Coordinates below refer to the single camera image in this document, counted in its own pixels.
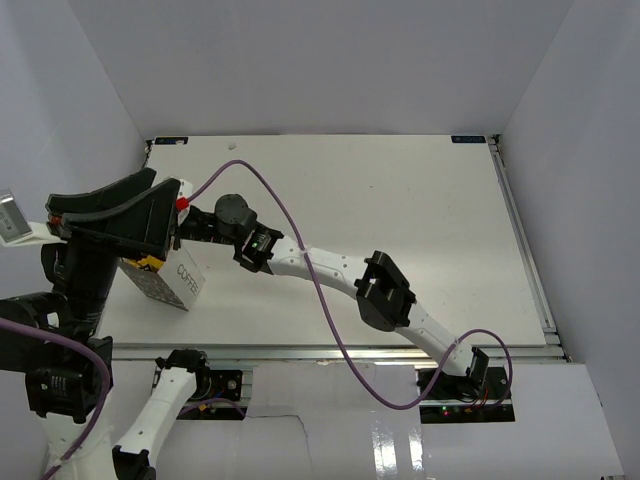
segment white box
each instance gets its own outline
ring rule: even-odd
[[[204,285],[204,276],[185,248],[171,250],[157,272],[122,260],[119,267],[147,297],[183,310],[193,306]]]

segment black mounting bracket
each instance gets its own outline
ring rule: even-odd
[[[177,224],[180,180],[152,186],[150,168],[79,195],[50,195],[47,226],[63,240],[74,239],[117,257],[166,259]]]
[[[250,272],[270,274],[267,261],[273,258],[271,250],[281,238],[284,238],[282,232],[258,223],[244,248],[236,249],[233,259]]]
[[[116,445],[111,451],[118,480],[156,480],[156,469],[149,465],[149,451],[128,453]]]
[[[111,374],[113,339],[91,338],[84,345],[106,363]],[[98,401],[102,380],[97,367],[84,355],[44,343],[32,348],[25,362],[29,407],[40,417],[57,413],[84,423]]]
[[[426,368],[418,371],[418,386],[422,392],[431,381],[436,369]],[[440,373],[433,389],[427,395],[427,400],[482,400],[486,389],[488,400],[498,400],[507,389],[507,373],[504,367],[489,367],[486,370],[482,385],[469,381],[468,377],[457,377]]]
[[[196,393],[206,391],[209,387],[207,373],[209,371],[207,355],[204,352],[194,349],[174,350],[165,360],[162,357],[156,358],[156,365],[161,370],[169,370],[172,367],[184,368],[189,373],[196,374]]]
[[[416,303],[409,281],[386,253],[376,250],[365,262],[367,269],[355,282],[360,317],[383,332],[408,327],[409,310]]]

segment white enclosure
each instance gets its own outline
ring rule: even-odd
[[[143,139],[189,136],[155,145],[149,165],[196,186],[247,159],[309,244],[386,251],[435,318],[511,345],[516,421],[423,426],[429,476],[640,479],[638,0],[0,0],[0,39],[0,188],[30,220],[46,218],[49,193],[138,169]],[[452,134],[500,139],[454,148]],[[196,204],[231,192],[290,233],[239,167]],[[245,272],[229,248],[187,247],[207,276],[189,313],[116,278],[101,332],[118,343],[117,431],[148,394],[148,360],[177,344],[224,368],[243,356],[247,375],[269,359],[339,356],[307,282]],[[0,298],[49,287],[37,249],[0,250]],[[328,296],[360,360],[433,366]],[[44,434],[23,376],[2,372],[0,385],[0,477],[37,478]],[[237,424],[203,423],[169,436],[170,478],[240,455],[217,437]],[[247,465],[288,434],[242,452]]]
[[[454,334],[498,333],[514,346],[545,344],[523,253],[486,143],[450,136],[190,137],[155,145],[148,166],[198,186],[242,158],[266,178],[313,246],[352,256],[388,253],[418,300]],[[292,235],[282,212],[242,167],[228,170],[195,204],[213,211],[242,194],[265,225]],[[185,242],[206,278],[192,310],[145,297],[120,272],[101,334],[117,344],[332,345],[308,282],[250,274],[232,248]],[[325,289],[350,345],[408,345],[361,321],[356,302]],[[475,344],[493,344],[478,336]]]

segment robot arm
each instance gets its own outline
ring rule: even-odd
[[[311,280],[295,240],[283,237],[276,242],[272,253],[267,264],[273,275]],[[371,258],[351,257],[319,248],[310,248],[307,253],[320,283],[357,301],[365,323],[384,332],[395,331],[441,363],[455,337],[419,302],[411,301],[409,283],[386,254],[375,252]],[[472,348],[461,344],[445,362],[443,372],[464,377],[473,358]]]
[[[233,245],[234,260],[251,272],[311,280],[298,243],[259,223],[240,195],[221,197],[215,213],[190,208],[179,228],[181,238]],[[320,283],[354,299],[367,325],[402,335],[442,363],[456,338],[417,302],[408,280],[388,255],[376,251],[370,258],[351,257],[319,248],[310,248],[307,253]],[[445,360],[443,372],[479,390],[488,365],[482,350],[460,344]]]
[[[91,434],[62,468],[60,480],[154,480],[162,445],[180,410],[191,397],[207,390],[206,356],[196,350],[174,350],[158,359],[160,377],[144,408],[129,430],[111,443],[111,425],[104,413]],[[60,458],[69,443],[82,433],[86,422],[68,415],[48,413],[39,418],[47,435],[50,460]]]

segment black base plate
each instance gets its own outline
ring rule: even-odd
[[[427,368],[418,372],[418,386],[420,392],[433,377],[435,368]],[[504,395],[507,389],[507,372],[503,367],[489,367],[484,381],[484,388],[488,389],[487,400],[498,400]],[[433,389],[427,395],[427,400],[458,400],[468,402],[469,399],[475,400],[478,396],[484,398],[484,389],[482,392],[473,392],[469,389],[466,382],[461,381],[460,377],[454,377],[441,373],[434,385]]]
[[[205,373],[203,392],[189,399],[190,402],[207,400],[208,398],[221,397],[237,402],[242,397],[242,370],[207,370]]]

